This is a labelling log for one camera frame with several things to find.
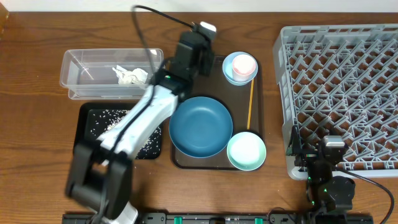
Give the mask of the white napkin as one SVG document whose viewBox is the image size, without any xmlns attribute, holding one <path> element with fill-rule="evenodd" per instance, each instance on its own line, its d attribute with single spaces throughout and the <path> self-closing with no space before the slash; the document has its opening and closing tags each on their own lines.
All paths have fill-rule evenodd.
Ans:
<svg viewBox="0 0 398 224">
<path fill-rule="evenodd" d="M 118 83 L 120 85 L 143 85 L 146 83 L 148 78 L 148 73 L 141 68 L 135 68 L 134 70 L 130 71 L 117 65 L 112 69 L 116 73 Z"/>
</svg>

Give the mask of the dark blue plate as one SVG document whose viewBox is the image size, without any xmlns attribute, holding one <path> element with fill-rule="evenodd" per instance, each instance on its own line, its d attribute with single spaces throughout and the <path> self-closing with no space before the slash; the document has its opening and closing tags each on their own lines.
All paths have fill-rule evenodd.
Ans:
<svg viewBox="0 0 398 224">
<path fill-rule="evenodd" d="M 206 96 L 184 101 L 169 123 L 173 145 L 183 154 L 200 159 L 220 153 L 232 133 L 233 119 L 228 109 Z"/>
</svg>

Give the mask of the pile of white rice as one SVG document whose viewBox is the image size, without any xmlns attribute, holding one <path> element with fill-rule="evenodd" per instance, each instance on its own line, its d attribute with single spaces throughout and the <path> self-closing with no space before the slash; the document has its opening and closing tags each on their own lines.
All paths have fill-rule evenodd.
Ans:
<svg viewBox="0 0 398 224">
<path fill-rule="evenodd" d="M 128 110 L 89 110 L 86 122 L 85 139 L 95 140 L 104 132 L 113 128 L 127 115 Z M 139 151 L 138 159 L 155 159 L 160 154 L 162 144 L 162 125 L 151 134 Z"/>
</svg>

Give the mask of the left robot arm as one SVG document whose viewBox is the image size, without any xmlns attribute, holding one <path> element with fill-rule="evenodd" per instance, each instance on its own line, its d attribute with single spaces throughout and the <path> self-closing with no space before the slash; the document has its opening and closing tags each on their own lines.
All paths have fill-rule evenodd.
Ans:
<svg viewBox="0 0 398 224">
<path fill-rule="evenodd" d="M 214 31 L 183 32 L 174 58 L 165 59 L 144 96 L 111 130 L 95 141 L 80 141 L 65 189 L 66 196 L 93 209 L 88 223 L 134 223 L 137 212 L 129 203 L 132 162 L 156 128 L 192 92 L 198 75 L 208 76 L 214 61 Z"/>
</svg>

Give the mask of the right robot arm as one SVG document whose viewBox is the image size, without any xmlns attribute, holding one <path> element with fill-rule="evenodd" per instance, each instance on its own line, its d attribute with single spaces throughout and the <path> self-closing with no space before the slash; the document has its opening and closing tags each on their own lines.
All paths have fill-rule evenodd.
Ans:
<svg viewBox="0 0 398 224">
<path fill-rule="evenodd" d="M 343 160 L 347 143 L 339 135 L 326 135 L 315 149 L 301 145 L 299 131 L 292 128 L 287 156 L 307 170 L 306 196 L 312 208 L 296 217 L 295 223 L 347 223 L 346 212 L 353 208 L 354 180 L 334 176 L 335 166 Z"/>
</svg>

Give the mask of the grey dishwasher rack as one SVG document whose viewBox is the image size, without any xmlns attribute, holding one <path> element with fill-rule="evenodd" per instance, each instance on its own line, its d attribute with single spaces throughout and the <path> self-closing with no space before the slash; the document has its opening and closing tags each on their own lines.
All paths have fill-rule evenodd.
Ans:
<svg viewBox="0 0 398 224">
<path fill-rule="evenodd" d="M 287 26 L 273 46 L 284 147 L 315 149 L 329 130 L 340 163 L 364 177 L 397 176 L 397 25 Z"/>
</svg>

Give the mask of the light blue small bowl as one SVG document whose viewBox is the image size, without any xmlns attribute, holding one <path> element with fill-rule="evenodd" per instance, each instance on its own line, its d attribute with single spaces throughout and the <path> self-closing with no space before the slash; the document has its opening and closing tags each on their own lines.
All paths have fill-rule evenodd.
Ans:
<svg viewBox="0 0 398 224">
<path fill-rule="evenodd" d="M 245 82 L 236 82 L 236 81 L 234 81 L 234 79 L 233 79 L 232 62 L 233 62 L 233 59 L 234 59 L 236 56 L 241 55 L 241 54 L 250 55 L 250 54 L 248 54 L 248 53 L 246 53 L 246 52 L 233 52 L 233 53 L 229 54 L 229 55 L 223 60 L 223 66 L 222 66 L 223 73 L 224 73 L 226 79 L 227 79 L 231 84 L 236 85 L 236 86 L 243 86 L 243 85 L 249 83 L 251 80 L 253 80 L 253 79 L 255 78 L 255 76 L 256 76 L 257 73 L 258 73 L 258 69 L 259 69 L 257 60 L 256 60 L 252 55 L 250 55 L 250 56 L 252 56 L 252 57 L 254 58 L 254 60 L 256 61 L 256 69 L 255 69 L 254 73 L 251 75 L 250 79 L 247 80 L 247 81 L 245 81 Z"/>
</svg>

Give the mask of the mint green bowl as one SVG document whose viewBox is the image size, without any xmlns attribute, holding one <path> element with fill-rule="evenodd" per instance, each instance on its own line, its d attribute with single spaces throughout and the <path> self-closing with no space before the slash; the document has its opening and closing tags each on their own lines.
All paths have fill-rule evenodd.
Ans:
<svg viewBox="0 0 398 224">
<path fill-rule="evenodd" d="M 226 153 L 235 168 L 253 171 L 265 162 L 267 149 L 264 141 L 257 134 L 240 132 L 229 140 Z"/>
</svg>

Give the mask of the white pink cup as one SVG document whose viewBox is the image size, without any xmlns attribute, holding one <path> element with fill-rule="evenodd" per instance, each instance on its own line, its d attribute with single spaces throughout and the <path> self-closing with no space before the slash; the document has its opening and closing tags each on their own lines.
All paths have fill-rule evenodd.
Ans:
<svg viewBox="0 0 398 224">
<path fill-rule="evenodd" d="M 233 79 L 236 82 L 245 82 L 250 79 L 256 69 L 256 61 L 247 54 L 236 56 L 232 62 Z"/>
</svg>

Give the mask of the wooden chopstick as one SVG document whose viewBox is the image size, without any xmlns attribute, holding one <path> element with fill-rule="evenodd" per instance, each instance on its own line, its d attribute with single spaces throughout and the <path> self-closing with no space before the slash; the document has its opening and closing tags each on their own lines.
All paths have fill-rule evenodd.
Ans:
<svg viewBox="0 0 398 224">
<path fill-rule="evenodd" d="M 254 92 L 254 79 L 251 80 L 251 89 L 250 89 L 249 106 L 248 106 L 248 120 L 247 120 L 247 125 L 246 125 L 246 128 L 247 128 L 247 129 L 250 129 L 250 126 L 251 126 L 251 113 L 252 113 L 253 92 Z"/>
</svg>

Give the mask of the brown serving tray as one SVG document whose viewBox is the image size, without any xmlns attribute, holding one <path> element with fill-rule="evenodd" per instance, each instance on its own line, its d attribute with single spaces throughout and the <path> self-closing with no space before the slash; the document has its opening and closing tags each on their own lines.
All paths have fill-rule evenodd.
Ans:
<svg viewBox="0 0 398 224">
<path fill-rule="evenodd" d="M 250 129 L 247 129 L 251 82 L 243 86 L 231 84 L 223 73 L 224 59 L 224 56 L 217 56 L 211 75 L 209 77 L 199 76 L 195 79 L 191 98 L 206 96 L 224 104 L 233 119 L 232 137 L 240 132 L 252 132 L 261 138 L 263 128 L 261 78 L 260 76 L 254 78 L 251 126 Z M 171 159 L 181 169 L 236 170 L 237 168 L 230 163 L 227 157 L 227 145 L 217 155 L 200 159 L 183 154 L 172 143 Z"/>
</svg>

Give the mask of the clear plastic bin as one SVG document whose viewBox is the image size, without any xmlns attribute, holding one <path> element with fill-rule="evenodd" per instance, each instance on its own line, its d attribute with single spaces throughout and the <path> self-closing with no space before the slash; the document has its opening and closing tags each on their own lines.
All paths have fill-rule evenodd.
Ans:
<svg viewBox="0 0 398 224">
<path fill-rule="evenodd" d="M 60 86 L 68 89 L 73 100 L 139 99 L 145 92 L 153 71 L 150 60 L 158 69 L 164 59 L 161 49 L 73 49 L 64 53 Z M 148 73 L 143 85 L 120 85 L 113 67 L 126 70 L 141 68 Z"/>
</svg>

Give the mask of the black plastic tray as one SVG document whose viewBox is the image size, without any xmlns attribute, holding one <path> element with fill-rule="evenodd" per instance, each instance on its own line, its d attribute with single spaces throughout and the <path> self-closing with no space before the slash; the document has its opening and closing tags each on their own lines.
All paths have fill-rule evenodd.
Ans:
<svg viewBox="0 0 398 224">
<path fill-rule="evenodd" d="M 89 110 L 130 110 L 134 106 L 133 102 L 89 102 L 81 106 L 78 116 L 78 123 L 75 134 L 74 144 L 79 143 L 82 140 L 90 141 L 85 139 L 85 127 L 88 119 Z"/>
</svg>

